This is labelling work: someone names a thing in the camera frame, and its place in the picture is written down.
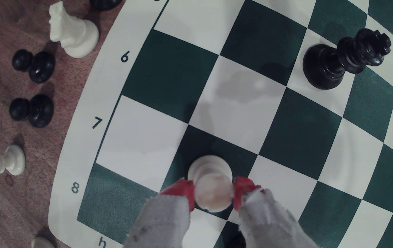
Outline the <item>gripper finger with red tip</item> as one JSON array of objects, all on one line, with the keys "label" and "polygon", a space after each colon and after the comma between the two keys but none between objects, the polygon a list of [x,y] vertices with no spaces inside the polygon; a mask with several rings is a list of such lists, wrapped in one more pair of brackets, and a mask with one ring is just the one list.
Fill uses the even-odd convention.
[{"label": "gripper finger with red tip", "polygon": [[275,200],[270,189],[245,177],[235,178],[233,186],[234,210],[247,248],[319,247],[293,214]]},{"label": "gripper finger with red tip", "polygon": [[194,182],[179,179],[146,200],[127,234],[125,248],[181,248],[194,210]]}]

